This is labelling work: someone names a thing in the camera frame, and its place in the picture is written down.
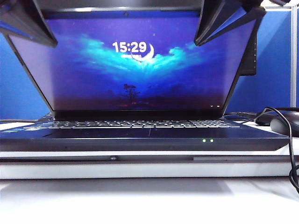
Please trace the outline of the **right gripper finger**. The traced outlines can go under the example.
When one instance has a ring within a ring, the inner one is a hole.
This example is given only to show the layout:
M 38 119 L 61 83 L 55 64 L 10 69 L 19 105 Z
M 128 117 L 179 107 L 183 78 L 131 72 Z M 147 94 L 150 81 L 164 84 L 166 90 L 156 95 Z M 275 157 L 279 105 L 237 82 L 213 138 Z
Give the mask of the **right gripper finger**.
M 213 25 L 213 33 L 202 42 L 195 42 L 201 46 L 212 39 L 247 23 L 253 22 L 251 31 L 256 32 L 266 14 L 260 0 L 225 0 L 223 9 Z
M 202 42 L 213 33 L 213 25 L 225 4 L 224 0 L 203 0 L 194 42 Z

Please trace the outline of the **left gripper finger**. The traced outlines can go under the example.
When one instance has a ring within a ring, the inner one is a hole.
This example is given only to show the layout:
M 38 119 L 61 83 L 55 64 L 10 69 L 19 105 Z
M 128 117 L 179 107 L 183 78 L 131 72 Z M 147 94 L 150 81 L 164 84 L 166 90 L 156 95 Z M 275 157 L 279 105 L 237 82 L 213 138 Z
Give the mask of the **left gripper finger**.
M 35 0 L 2 0 L 0 32 L 54 47 L 54 35 Z
M 15 26 L 28 39 L 50 47 L 57 46 L 57 40 L 34 0 L 17 0 L 14 4 L 14 20 Z

